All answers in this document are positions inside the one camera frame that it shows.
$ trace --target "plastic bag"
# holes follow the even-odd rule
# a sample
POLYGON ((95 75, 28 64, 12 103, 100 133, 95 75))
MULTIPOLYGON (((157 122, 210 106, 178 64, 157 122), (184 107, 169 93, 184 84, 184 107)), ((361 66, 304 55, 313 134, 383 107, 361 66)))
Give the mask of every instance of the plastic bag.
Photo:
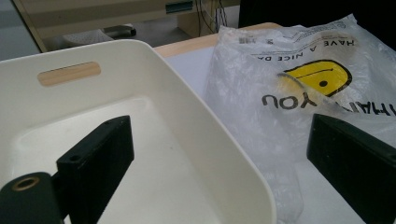
POLYGON ((349 15, 310 28, 221 27, 204 99, 269 183, 278 223, 295 223, 312 115, 396 146, 395 93, 395 51, 349 15))

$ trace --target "black cable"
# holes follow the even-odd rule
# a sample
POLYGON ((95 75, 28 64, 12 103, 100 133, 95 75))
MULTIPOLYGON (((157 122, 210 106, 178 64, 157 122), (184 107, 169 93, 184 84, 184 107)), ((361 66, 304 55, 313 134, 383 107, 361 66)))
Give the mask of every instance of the black cable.
POLYGON ((220 11, 221 11, 221 15, 222 15, 222 19, 223 19, 223 25, 228 26, 227 24, 227 14, 225 13, 225 8, 221 3, 221 0, 219 0, 219 5, 220 5, 220 11))
POLYGON ((210 27, 209 24, 207 24, 207 21, 205 20, 205 16, 202 13, 202 0, 199 1, 200 3, 200 7, 201 7, 201 16, 202 16, 202 20, 204 21, 204 23, 206 24, 207 28, 210 30, 210 32, 212 32, 212 34, 214 34, 215 32, 213 32, 212 28, 210 27))
POLYGON ((201 36, 201 20, 199 18, 199 10, 198 10, 198 0, 195 0, 195 7, 197 8, 197 16, 198 16, 198 36, 201 36))

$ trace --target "wooden table edge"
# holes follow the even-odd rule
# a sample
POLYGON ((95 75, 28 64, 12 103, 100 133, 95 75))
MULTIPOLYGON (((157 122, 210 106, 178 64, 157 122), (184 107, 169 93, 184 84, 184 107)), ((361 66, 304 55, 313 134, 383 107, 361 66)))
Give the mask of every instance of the wooden table edge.
MULTIPOLYGON (((265 22, 257 25, 247 26, 240 29, 243 30, 260 30, 260 29, 272 29, 279 28, 280 25, 273 22, 265 22)), ((181 53, 186 53, 196 49, 203 49, 213 47, 218 41, 218 34, 205 35, 196 37, 189 40, 179 41, 173 44, 162 45, 154 48, 164 58, 175 56, 181 53)))

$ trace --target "yellow smiley face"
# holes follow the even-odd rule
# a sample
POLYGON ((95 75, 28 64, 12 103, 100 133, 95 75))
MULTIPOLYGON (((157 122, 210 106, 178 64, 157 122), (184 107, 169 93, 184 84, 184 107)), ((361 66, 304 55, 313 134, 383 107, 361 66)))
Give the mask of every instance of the yellow smiley face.
POLYGON ((329 97, 346 88, 352 81, 349 71, 331 60, 306 63, 286 70, 285 73, 329 97))

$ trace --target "white wall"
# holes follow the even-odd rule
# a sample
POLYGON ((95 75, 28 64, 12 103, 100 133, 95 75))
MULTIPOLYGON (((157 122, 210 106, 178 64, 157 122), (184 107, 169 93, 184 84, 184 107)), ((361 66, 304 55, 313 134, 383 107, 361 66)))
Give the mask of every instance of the white wall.
POLYGON ((0 61, 40 53, 12 0, 0 0, 0 61))

